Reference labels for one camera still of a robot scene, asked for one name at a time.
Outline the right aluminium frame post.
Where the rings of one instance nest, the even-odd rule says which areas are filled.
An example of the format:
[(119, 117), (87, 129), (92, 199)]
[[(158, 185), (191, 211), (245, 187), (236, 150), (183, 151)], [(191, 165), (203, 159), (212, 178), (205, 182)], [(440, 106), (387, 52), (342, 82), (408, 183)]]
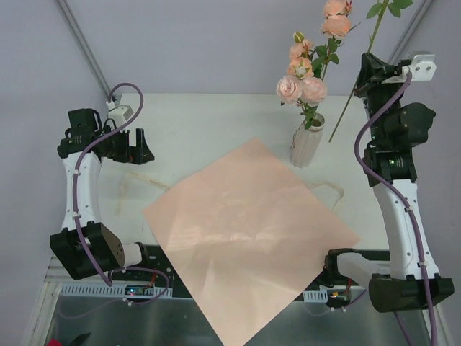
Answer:
[(404, 33), (401, 35), (392, 53), (390, 54), (388, 61), (389, 63), (395, 64), (399, 61), (400, 58), (406, 56), (406, 48), (409, 46), (413, 37), (418, 32), (420, 26), (429, 16), (434, 5), (437, 3), (438, 1), (436, 0), (421, 1), (410, 22), (406, 26)]

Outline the cream printed ribbon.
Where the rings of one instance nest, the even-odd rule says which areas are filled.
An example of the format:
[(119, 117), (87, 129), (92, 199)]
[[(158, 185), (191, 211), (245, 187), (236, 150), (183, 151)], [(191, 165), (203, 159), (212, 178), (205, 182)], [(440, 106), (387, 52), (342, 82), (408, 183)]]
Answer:
[[(130, 180), (137, 180), (137, 181), (143, 182), (147, 185), (163, 190), (164, 192), (171, 189), (170, 185), (164, 182), (161, 182), (157, 179), (154, 179), (152, 177), (149, 177), (146, 174), (141, 174), (141, 173), (130, 171), (122, 178), (122, 181), (119, 185), (118, 203), (115, 209), (115, 216), (121, 215), (123, 204), (124, 204), (124, 201), (127, 195), (128, 184)], [(343, 208), (343, 205), (345, 202), (345, 197), (344, 197), (345, 191), (341, 186), (335, 185), (334, 183), (329, 182), (329, 181), (306, 182), (305, 186), (309, 190), (314, 190), (320, 187), (327, 187), (329, 189), (332, 189), (334, 192), (336, 192), (339, 195), (339, 197), (337, 198), (336, 202), (331, 207), (331, 212), (335, 215), (338, 215), (341, 212), (341, 209)]]

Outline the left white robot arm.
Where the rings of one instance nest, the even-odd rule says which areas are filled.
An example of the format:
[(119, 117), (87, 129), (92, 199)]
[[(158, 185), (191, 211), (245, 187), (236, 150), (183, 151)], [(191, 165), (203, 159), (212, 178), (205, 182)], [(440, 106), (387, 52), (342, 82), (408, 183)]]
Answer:
[(123, 164), (146, 164), (155, 159), (143, 129), (136, 144), (122, 126), (133, 116), (127, 105), (110, 106), (106, 120), (93, 109), (72, 110), (70, 127), (57, 147), (66, 171), (66, 213), (61, 232), (50, 236), (50, 248), (74, 280), (127, 267), (136, 280), (152, 272), (147, 247), (124, 244), (103, 223), (98, 201), (98, 181), (104, 159)]

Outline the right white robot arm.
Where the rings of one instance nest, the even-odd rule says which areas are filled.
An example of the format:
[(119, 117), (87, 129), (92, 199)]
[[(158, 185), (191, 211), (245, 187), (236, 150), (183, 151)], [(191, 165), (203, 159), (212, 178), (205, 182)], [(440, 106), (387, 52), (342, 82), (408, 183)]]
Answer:
[(354, 93), (363, 101), (368, 116), (363, 131), (371, 139), (354, 154), (380, 206), (388, 249), (332, 249), (324, 275), (332, 284), (349, 279), (365, 288), (380, 313), (425, 310), (455, 290), (431, 255), (417, 201), (413, 149), (427, 142), (436, 114), (420, 102), (400, 103), (411, 82), (430, 81), (436, 69), (431, 53), (396, 65), (371, 53), (361, 57)]

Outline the aluminium frame post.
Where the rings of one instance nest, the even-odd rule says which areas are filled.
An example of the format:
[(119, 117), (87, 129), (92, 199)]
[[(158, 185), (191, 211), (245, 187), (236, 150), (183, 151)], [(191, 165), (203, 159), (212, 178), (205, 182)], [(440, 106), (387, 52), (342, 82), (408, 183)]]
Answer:
[(399, 61), (400, 58), (406, 56), (406, 48), (409, 46), (413, 37), (418, 32), (420, 26), (429, 16), (434, 5), (437, 3), (438, 1), (436, 0), (421, 1), (410, 22), (406, 26), (404, 33), (401, 35), (392, 53), (390, 54), (388, 61), (389, 63), (395, 64)]
[(83, 59), (85, 60), (92, 76), (94, 77), (98, 87), (101, 89), (102, 94), (108, 98), (111, 87), (107, 82), (102, 69), (96, 60), (94, 53), (82, 31), (68, 1), (66, 0), (55, 0), (54, 1), (58, 11), (60, 12), (63, 21), (72, 35), (76, 46), (78, 47)]

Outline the pink wrapping paper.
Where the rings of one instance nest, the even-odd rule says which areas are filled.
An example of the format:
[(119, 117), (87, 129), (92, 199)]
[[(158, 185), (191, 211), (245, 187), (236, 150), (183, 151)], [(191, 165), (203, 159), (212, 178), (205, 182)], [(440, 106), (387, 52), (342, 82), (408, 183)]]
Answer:
[(224, 345), (244, 345), (358, 236), (261, 141), (175, 184), (143, 212)]

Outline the white ribbed ceramic vase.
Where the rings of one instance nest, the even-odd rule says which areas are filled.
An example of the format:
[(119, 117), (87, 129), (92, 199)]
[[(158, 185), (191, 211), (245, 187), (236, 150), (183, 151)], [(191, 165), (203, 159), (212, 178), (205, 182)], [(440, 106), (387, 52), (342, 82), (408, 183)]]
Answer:
[(319, 113), (313, 117), (312, 123), (304, 120), (295, 131), (290, 147), (290, 161), (297, 168), (306, 168), (318, 149), (323, 137), (325, 118)]

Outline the pink rose stem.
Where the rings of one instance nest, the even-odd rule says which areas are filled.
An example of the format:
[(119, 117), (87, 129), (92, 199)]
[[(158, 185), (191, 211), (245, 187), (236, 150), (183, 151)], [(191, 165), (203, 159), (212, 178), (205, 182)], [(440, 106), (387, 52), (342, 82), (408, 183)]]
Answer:
[(326, 45), (315, 45), (301, 32), (295, 32), (293, 40), (290, 62), (285, 75), (277, 82), (276, 94), (282, 106), (294, 105), (300, 109), (301, 128), (307, 130), (321, 124), (317, 109), (328, 94), (324, 74), (329, 49)]
[(337, 50), (349, 32), (354, 29), (349, 19), (352, 4), (353, 1), (330, 0), (323, 6), (321, 34), (326, 41), (322, 45), (315, 46), (310, 55), (314, 76), (321, 80), (325, 79), (330, 63), (339, 64)]
[[(375, 21), (375, 26), (373, 28), (372, 34), (369, 35), (369, 43), (367, 46), (367, 50), (365, 51), (365, 55), (369, 55), (372, 53), (373, 46), (375, 44), (375, 40), (377, 37), (377, 34), (380, 30), (383, 18), (385, 16), (386, 12), (389, 12), (393, 17), (395, 18), (401, 18), (401, 13), (404, 9), (409, 8), (412, 6), (414, 1), (412, 0), (384, 0), (384, 1), (376, 1), (368, 10), (366, 19), (372, 19), (376, 17)], [(341, 111), (341, 114), (339, 115), (339, 119), (337, 120), (334, 129), (328, 138), (328, 142), (331, 143), (332, 140), (334, 139), (334, 136), (336, 135), (336, 132), (339, 128), (339, 125), (341, 121), (343, 120), (343, 117), (345, 116), (345, 113), (349, 107), (349, 104), (352, 100), (352, 97), (355, 95), (355, 92), (357, 90), (359, 83), (359, 78), (356, 78), (356, 81), (354, 82), (354, 86), (352, 87), (352, 90), (349, 93), (349, 96), (347, 98), (347, 101)]]

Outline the left aluminium frame post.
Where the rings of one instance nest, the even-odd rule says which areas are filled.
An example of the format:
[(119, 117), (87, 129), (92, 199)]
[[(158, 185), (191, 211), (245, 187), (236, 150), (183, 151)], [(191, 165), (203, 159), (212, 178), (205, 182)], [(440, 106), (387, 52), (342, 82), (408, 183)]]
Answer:
[(102, 69), (96, 60), (94, 53), (82, 31), (68, 1), (66, 0), (55, 0), (54, 1), (58, 11), (60, 12), (63, 21), (72, 35), (76, 46), (78, 47), (83, 59), (85, 60), (92, 76), (94, 77), (98, 87), (101, 89), (102, 94), (108, 98), (111, 87), (107, 82)]

